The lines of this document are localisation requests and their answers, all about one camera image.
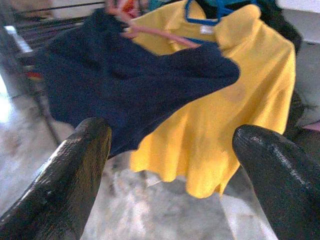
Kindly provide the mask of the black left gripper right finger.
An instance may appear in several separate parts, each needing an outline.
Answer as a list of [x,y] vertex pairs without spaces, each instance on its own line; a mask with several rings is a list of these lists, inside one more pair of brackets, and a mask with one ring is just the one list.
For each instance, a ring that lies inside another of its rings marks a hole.
[[232,148],[278,240],[320,240],[320,163],[257,125],[237,127]]

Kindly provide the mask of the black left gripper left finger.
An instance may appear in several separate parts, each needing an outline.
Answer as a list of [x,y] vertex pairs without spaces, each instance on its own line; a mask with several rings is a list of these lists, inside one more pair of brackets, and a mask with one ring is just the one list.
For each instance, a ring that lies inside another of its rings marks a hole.
[[110,152],[104,118],[83,120],[0,217],[0,240],[80,240]]

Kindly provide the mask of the blue plastic hanger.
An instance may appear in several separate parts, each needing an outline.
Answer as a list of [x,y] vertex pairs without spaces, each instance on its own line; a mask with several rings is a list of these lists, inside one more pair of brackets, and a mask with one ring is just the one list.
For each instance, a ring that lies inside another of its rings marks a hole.
[[203,9],[195,0],[187,0],[184,7],[184,17],[187,22],[200,25],[200,33],[213,34],[215,41],[223,48],[234,47],[251,38],[254,25],[261,16],[260,8],[255,4],[247,4],[239,9],[231,10],[225,7],[223,0],[216,0],[216,15],[214,18],[198,18],[197,12]]

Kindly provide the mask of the pink plastic hanger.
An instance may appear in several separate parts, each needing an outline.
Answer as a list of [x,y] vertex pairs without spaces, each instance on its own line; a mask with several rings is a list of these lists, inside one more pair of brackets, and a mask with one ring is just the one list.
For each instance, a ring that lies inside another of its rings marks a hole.
[[156,35],[160,36],[162,38],[166,38],[172,41],[177,42],[178,44],[184,45],[188,48],[198,48],[200,45],[197,43],[194,43],[184,37],[174,35],[168,32],[161,31],[156,28],[150,28],[146,26],[140,26],[136,25],[131,17],[124,12],[120,7],[116,7],[113,0],[105,0],[105,12],[109,15],[116,16],[121,22],[128,25],[128,31],[124,31],[121,33],[121,35],[125,38],[133,39],[136,38],[139,33],[145,33],[149,35]]

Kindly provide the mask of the dark green sofa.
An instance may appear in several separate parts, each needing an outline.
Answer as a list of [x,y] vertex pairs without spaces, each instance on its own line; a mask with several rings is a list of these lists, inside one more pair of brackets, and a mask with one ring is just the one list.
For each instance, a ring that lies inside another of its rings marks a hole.
[[304,110],[311,106],[304,105],[300,96],[294,91],[284,136],[303,148],[313,159],[320,161],[320,124],[315,126],[300,126],[298,121],[303,116]]

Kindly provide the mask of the yellow shirt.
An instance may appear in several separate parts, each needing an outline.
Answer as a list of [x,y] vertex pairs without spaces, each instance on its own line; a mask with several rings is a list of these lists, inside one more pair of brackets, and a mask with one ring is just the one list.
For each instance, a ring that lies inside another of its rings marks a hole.
[[239,168],[232,137],[238,126],[284,133],[296,79],[292,42],[261,20],[249,4],[213,27],[185,19],[186,1],[167,4],[134,20],[137,25],[218,44],[240,68],[238,81],[193,101],[145,137],[130,156],[134,172],[150,171],[165,182],[186,177],[196,198],[223,193]]

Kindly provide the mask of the dark navy shirt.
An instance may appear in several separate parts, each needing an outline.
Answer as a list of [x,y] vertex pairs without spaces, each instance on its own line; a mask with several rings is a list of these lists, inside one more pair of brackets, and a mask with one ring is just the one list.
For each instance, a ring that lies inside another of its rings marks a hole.
[[55,120],[74,127],[90,117],[107,120],[111,157],[136,150],[180,108],[240,76],[215,43],[155,55],[122,31],[120,21],[99,8],[42,48],[35,67]]

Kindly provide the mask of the black metal drying rack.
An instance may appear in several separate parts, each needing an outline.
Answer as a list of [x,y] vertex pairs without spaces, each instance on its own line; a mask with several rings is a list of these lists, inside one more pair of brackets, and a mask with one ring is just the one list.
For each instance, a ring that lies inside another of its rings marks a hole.
[[36,53],[56,35],[81,25],[104,0],[0,0],[0,46],[18,72],[24,90],[43,117],[54,143],[61,141],[44,103],[42,78],[34,72]]

